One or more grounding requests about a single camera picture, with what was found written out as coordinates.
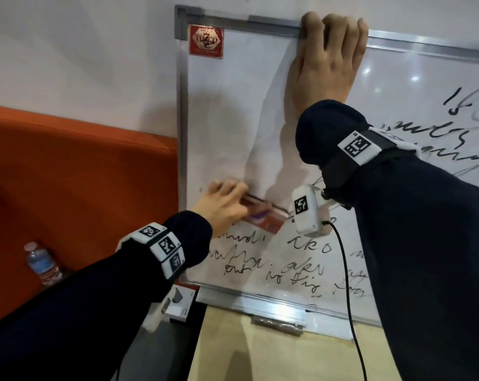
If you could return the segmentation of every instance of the water bottle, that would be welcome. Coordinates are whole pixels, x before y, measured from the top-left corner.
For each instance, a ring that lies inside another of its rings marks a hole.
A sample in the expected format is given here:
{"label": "water bottle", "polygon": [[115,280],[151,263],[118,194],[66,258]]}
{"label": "water bottle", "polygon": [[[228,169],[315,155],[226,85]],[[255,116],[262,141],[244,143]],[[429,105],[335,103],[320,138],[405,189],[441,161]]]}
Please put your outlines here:
{"label": "water bottle", "polygon": [[63,275],[60,268],[45,248],[39,247],[36,242],[30,242],[24,246],[24,250],[29,253],[26,259],[28,266],[44,285],[52,286],[61,280]]}

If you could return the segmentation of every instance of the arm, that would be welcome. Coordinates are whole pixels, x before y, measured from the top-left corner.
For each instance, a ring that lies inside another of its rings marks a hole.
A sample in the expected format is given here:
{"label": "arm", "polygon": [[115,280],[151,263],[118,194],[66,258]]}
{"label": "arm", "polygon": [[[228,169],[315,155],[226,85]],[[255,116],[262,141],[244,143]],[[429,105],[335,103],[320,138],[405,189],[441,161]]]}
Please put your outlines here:
{"label": "arm", "polygon": [[113,256],[45,290],[0,321],[0,379],[48,375],[110,380],[152,302],[161,302],[182,270],[202,262],[211,237],[239,218],[263,211],[239,199],[243,183],[213,182],[192,211],[165,226],[183,247],[185,263],[165,278],[146,245],[123,238]]}
{"label": "arm", "polygon": [[[315,31],[322,32],[318,21]],[[330,43],[333,27],[350,24],[336,15],[326,22]],[[335,41],[340,48],[350,42],[346,34],[341,37]],[[364,52],[360,41],[361,34],[353,40],[361,48],[349,53]],[[321,53],[315,42],[317,66],[306,63],[312,51],[300,54],[300,61],[321,77],[307,82],[306,91],[321,91],[308,92],[304,102],[301,95],[294,99],[301,114],[296,144],[303,161],[324,166],[342,139],[368,124],[342,103],[360,58],[354,62],[343,48],[334,55],[326,53],[329,48]],[[344,68],[333,74],[329,59],[337,54]],[[305,86],[300,77],[305,66],[293,80],[293,93]],[[312,89],[310,83],[320,85]],[[402,378],[479,379],[479,188],[407,151],[359,168],[343,193],[356,211],[382,327]]]}

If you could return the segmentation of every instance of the black sweater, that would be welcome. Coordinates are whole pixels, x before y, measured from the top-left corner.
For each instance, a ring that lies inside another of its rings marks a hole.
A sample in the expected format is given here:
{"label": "black sweater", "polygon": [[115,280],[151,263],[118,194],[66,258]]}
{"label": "black sweater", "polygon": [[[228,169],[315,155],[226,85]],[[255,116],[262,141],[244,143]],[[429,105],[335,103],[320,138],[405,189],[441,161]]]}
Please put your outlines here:
{"label": "black sweater", "polygon": [[[296,132],[302,160],[325,165],[365,126],[346,105],[313,105]],[[345,193],[402,379],[479,380],[479,188],[407,155],[357,172]],[[205,259],[205,219],[184,211],[165,226],[182,243],[185,267]],[[174,280],[145,246],[123,243],[0,321],[0,379],[108,381]]]}

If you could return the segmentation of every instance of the left hand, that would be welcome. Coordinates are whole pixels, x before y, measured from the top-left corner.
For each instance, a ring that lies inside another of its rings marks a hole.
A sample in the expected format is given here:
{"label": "left hand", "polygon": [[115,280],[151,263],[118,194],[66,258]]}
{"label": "left hand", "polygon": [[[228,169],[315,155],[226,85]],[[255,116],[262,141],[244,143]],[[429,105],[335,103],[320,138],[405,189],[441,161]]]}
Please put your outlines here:
{"label": "left hand", "polygon": [[213,229],[213,236],[221,236],[233,223],[243,217],[256,215],[272,208],[269,203],[259,203],[254,206],[244,206],[239,203],[248,192],[248,185],[236,180],[225,182],[214,180],[192,211],[206,219]]}

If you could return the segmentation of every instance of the table surface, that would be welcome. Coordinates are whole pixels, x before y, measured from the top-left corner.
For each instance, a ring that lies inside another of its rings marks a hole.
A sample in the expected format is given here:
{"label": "table surface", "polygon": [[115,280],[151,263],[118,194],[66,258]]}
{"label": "table surface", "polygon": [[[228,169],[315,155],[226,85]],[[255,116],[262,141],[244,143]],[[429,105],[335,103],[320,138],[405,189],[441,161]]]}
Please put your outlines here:
{"label": "table surface", "polygon": [[[355,324],[369,379],[401,380],[382,328]],[[363,380],[353,342],[294,337],[255,326],[248,315],[207,307],[189,381]]]}

